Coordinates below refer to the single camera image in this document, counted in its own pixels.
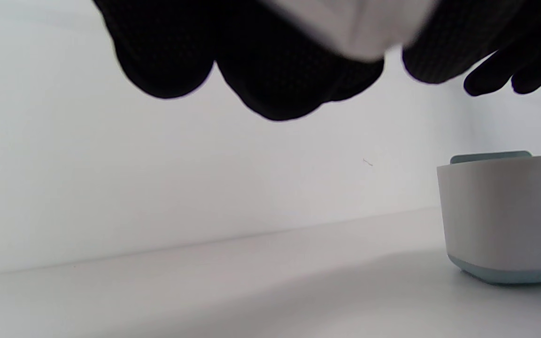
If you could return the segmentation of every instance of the black knit glove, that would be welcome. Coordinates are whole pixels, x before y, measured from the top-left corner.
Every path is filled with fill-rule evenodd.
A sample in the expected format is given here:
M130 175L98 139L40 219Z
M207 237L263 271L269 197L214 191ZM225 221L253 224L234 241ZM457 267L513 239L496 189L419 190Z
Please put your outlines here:
M496 51L472 71L464 89L473 96L502 88L511 79L519 94L541 86L541 0L528 0L515 18L490 43Z

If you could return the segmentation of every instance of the white fabric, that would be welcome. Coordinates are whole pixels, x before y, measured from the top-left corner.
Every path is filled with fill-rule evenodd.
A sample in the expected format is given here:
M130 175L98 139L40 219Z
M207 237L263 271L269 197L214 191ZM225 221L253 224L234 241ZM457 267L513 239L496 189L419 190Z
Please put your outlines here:
M381 58L417 36L438 0L261 0L345 57Z

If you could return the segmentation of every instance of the gloved hand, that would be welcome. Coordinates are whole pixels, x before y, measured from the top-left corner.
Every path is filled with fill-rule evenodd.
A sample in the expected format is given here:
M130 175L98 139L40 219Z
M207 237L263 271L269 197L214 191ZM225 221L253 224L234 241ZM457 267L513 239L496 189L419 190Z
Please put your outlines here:
M289 120L359 94L384 66L328 51L258 0L94 1L127 77L158 98L189 94L216 60L245 105Z
M402 60L412 77L440 84L489 54L489 43L525 0L441 0Z
M464 81L472 96L502 88L511 79L519 94L541 86L541 0L528 0L515 18L490 43L487 54L496 51Z

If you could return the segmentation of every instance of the white cup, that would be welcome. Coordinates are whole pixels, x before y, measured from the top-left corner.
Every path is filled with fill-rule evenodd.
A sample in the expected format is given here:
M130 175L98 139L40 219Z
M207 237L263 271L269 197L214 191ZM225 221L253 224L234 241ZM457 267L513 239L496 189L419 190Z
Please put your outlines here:
M541 156L526 154L438 167L448 256L488 283L541 283Z

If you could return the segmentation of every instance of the white wall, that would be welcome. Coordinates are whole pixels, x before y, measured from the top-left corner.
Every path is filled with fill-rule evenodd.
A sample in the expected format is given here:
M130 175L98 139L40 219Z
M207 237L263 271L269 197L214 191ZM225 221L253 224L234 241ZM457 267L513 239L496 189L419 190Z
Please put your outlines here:
M522 96L507 85L469 102L479 151L526 149L541 154L541 88Z
M4 3L0 271L436 206L435 167L489 131L459 80L415 83L397 51L367 92L296 122L249 112L217 71L153 99L89 0Z

